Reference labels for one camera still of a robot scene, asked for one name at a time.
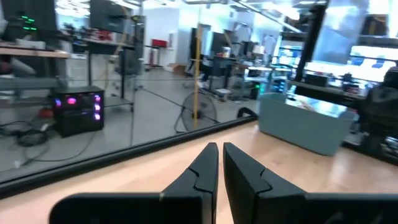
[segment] plastic storage bin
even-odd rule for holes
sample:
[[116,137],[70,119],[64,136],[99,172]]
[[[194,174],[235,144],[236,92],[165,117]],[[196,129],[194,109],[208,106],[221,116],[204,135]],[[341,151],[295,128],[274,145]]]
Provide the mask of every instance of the plastic storage bin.
[[324,156],[333,156],[357,119],[351,111],[337,117],[286,103],[286,96],[267,93],[261,96],[259,130]]

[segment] black metal bar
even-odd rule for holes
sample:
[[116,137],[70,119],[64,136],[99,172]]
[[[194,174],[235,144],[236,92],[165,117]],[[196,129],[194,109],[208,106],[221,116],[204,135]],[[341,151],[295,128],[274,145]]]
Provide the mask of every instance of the black metal bar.
[[87,74],[88,74],[88,85],[91,86],[93,84],[93,76],[91,74],[91,50],[90,50],[90,43],[88,44],[88,53],[87,53]]
[[295,81],[301,82],[301,79],[303,78],[305,64],[309,62],[312,58],[313,50],[315,48],[315,44],[317,43],[319,32],[322,27],[326,7],[327,6],[324,5],[316,5],[312,9],[310,27],[308,28],[308,35],[305,39],[300,62],[297,65],[296,76],[294,78]]
[[124,82],[126,80],[126,50],[123,49],[120,51],[120,60],[121,60],[121,75],[122,75],[122,86],[120,87],[120,98],[124,99]]
[[209,128],[199,129],[188,133],[182,133],[172,136],[170,138],[163,138],[145,144],[140,144],[134,147],[120,149],[118,151],[98,155],[89,159],[82,159],[80,161],[71,162],[63,166],[58,166],[52,169],[45,169],[31,175],[25,175],[12,180],[8,180],[0,184],[0,198],[6,198],[15,194],[20,194],[63,179],[84,174],[86,172],[110,166],[118,162],[133,159],[135,157],[143,156],[144,154],[166,149],[168,147],[181,144],[183,142],[198,139],[209,134],[233,128],[255,120],[257,120],[257,118],[253,116],[239,118],[234,121],[216,124]]

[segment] yellow pole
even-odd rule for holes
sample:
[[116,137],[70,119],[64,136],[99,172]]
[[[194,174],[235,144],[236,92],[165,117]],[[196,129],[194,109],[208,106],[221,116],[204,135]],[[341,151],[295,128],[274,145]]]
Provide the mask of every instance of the yellow pole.
[[198,26],[197,26],[197,54],[195,61],[195,88],[193,90],[193,128],[198,127],[198,79],[200,76],[199,65],[200,65],[200,39],[201,39],[201,26],[200,26],[200,13],[201,6],[199,6],[198,13]]

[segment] concrete floor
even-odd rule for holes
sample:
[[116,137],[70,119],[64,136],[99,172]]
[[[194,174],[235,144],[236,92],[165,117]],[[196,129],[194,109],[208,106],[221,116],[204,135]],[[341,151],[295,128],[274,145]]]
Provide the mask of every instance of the concrete floor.
[[[112,82],[118,82],[120,76],[114,72],[110,75],[101,76],[105,69],[105,57],[97,55],[93,57],[93,79],[94,85],[104,88],[108,79],[108,87],[106,95],[119,93]],[[85,86],[87,82],[86,61],[70,59],[69,74],[71,86]],[[115,151],[130,145],[142,144],[161,138],[173,136],[174,123],[177,119],[185,97],[193,92],[193,89],[183,87],[184,83],[192,82],[180,75],[174,75],[163,70],[153,70],[146,72],[139,77],[137,81],[143,85],[144,89],[136,92],[134,112],[130,112],[128,106],[118,106],[106,109],[106,124],[102,131],[96,133],[85,133],[69,138],[60,138],[54,134],[48,144],[30,147],[26,149],[29,157],[40,154],[43,150],[48,149],[42,160],[60,160],[73,157],[87,147],[84,153],[73,159],[67,159],[61,162],[31,162],[26,166],[16,168],[25,161],[22,156],[23,148],[17,146],[14,138],[2,138],[0,144],[0,182],[13,179],[26,174],[31,174],[43,169],[57,167],[73,161],[79,161],[88,157],[98,156],[110,151]],[[133,91],[132,83],[126,87],[126,98],[132,100]],[[26,95],[45,95],[41,91],[26,92]],[[220,122],[231,121],[236,118],[238,109],[246,106],[256,110],[256,101],[250,100],[242,104],[236,104],[232,101],[226,103],[215,102],[217,110],[217,120]],[[37,113],[39,107],[31,108],[14,108],[0,110],[0,123],[8,123],[17,120],[31,120]]]

